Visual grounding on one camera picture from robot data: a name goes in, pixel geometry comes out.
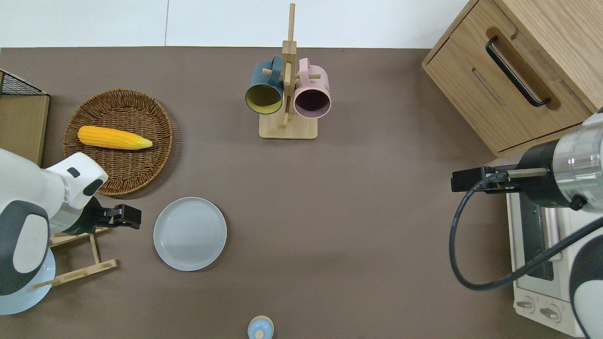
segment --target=oven door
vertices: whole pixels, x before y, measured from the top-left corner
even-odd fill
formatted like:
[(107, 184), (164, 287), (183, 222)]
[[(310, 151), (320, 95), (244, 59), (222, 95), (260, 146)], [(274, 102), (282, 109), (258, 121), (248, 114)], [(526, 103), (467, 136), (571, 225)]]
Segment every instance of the oven door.
[[(603, 214), (573, 211), (569, 208), (549, 209), (533, 203), (524, 193), (507, 194), (511, 263), (513, 270), (547, 250)], [(569, 301), (569, 276), (578, 250), (603, 229), (563, 250), (516, 282), (518, 288)]]

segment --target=white wall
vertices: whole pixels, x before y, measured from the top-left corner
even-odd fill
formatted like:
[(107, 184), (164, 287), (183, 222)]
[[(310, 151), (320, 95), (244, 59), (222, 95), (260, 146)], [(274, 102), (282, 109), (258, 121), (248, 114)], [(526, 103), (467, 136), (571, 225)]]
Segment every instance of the white wall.
[[(467, 0), (297, 0), (303, 47), (431, 48)], [(0, 47), (280, 46), (289, 0), (0, 0)]]

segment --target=wicker basket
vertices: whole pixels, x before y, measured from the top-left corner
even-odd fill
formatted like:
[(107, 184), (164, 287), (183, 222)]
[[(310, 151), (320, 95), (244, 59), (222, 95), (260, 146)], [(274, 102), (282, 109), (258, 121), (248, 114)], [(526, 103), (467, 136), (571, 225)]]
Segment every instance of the wicker basket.
[[(138, 134), (153, 142), (141, 150), (114, 150), (84, 145), (77, 132), (84, 125), (115, 128)], [(131, 89), (113, 89), (83, 103), (67, 124), (63, 154), (83, 152), (109, 175), (98, 190), (106, 195), (121, 195), (146, 186), (165, 166), (172, 149), (172, 125), (161, 104), (148, 95)]]

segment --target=yellow corn cob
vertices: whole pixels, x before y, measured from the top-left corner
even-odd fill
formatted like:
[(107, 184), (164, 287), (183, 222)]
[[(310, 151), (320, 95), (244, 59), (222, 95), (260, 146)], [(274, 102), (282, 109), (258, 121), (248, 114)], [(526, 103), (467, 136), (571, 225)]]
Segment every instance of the yellow corn cob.
[(140, 150), (153, 146), (153, 143), (134, 133), (97, 126), (82, 126), (77, 132), (85, 145), (117, 148), (120, 150)]

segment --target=pink mug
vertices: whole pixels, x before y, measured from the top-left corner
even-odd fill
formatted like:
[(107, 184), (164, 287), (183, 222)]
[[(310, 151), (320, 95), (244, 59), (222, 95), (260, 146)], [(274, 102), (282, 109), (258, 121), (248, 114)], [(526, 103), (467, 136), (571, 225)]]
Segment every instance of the pink mug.
[[(300, 60), (300, 79), (295, 82), (293, 103), (295, 111), (309, 119), (318, 119), (329, 113), (331, 95), (329, 77), (320, 66), (310, 65), (308, 58)], [(320, 74), (320, 79), (310, 79), (309, 74)]]

